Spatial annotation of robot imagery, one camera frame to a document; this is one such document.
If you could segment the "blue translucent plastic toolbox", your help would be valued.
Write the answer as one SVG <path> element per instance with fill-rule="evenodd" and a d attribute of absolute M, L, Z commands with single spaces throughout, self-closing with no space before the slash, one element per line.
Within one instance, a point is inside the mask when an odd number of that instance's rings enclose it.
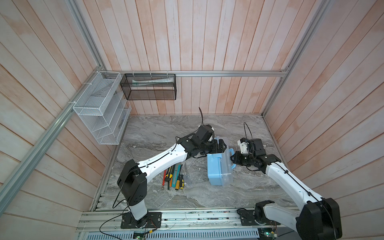
<path fill-rule="evenodd" d="M 217 137 L 215 139 L 223 140 L 227 149 L 223 153 L 207 154 L 208 178 L 213 186 L 229 186 L 234 182 L 233 169 L 236 164 L 231 161 L 231 156 L 235 154 L 235 151 L 229 148 L 227 137 Z"/>

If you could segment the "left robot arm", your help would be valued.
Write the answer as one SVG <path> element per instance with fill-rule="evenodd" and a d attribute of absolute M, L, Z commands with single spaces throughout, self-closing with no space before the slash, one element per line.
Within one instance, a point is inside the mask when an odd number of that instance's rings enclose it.
<path fill-rule="evenodd" d="M 215 139 L 215 132 L 210 125 L 199 128 L 182 138 L 164 152 L 144 161 L 129 160 L 117 180 L 120 193 L 127 202 L 130 214 L 136 221 L 147 217 L 145 205 L 147 183 L 166 169 L 197 155 L 222 154 L 227 149 L 224 140 Z"/>

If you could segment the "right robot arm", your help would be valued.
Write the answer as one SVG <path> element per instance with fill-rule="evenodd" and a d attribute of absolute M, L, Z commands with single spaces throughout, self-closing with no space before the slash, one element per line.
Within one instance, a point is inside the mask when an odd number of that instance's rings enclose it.
<path fill-rule="evenodd" d="M 236 151 L 231 161 L 239 166 L 256 167 L 273 179 L 294 201 L 294 211 L 266 200 L 255 205 L 254 222 L 272 221 L 298 233 L 303 240 L 337 240 L 343 235 L 340 207 L 332 198 L 324 198 L 299 180 L 281 160 L 273 155 L 242 154 Z"/>

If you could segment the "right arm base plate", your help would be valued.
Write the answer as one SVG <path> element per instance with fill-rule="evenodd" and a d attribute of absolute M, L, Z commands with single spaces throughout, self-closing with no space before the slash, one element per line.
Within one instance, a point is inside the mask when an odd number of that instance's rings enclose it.
<path fill-rule="evenodd" d="M 276 221 L 270 221 L 267 219 L 257 220 L 256 213 L 254 210 L 247 210 L 245 208 L 237 209 L 237 214 L 240 216 L 242 226 L 279 226 L 280 223 Z"/>

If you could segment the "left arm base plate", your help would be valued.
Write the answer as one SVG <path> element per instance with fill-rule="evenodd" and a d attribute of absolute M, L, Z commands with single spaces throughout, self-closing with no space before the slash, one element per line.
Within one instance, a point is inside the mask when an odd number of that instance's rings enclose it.
<path fill-rule="evenodd" d="M 139 229 L 139 228 L 152 228 L 157 229 L 161 227 L 162 213 L 161 212 L 148 212 L 140 220 L 136 220 L 131 212 L 122 215 L 121 229 Z"/>

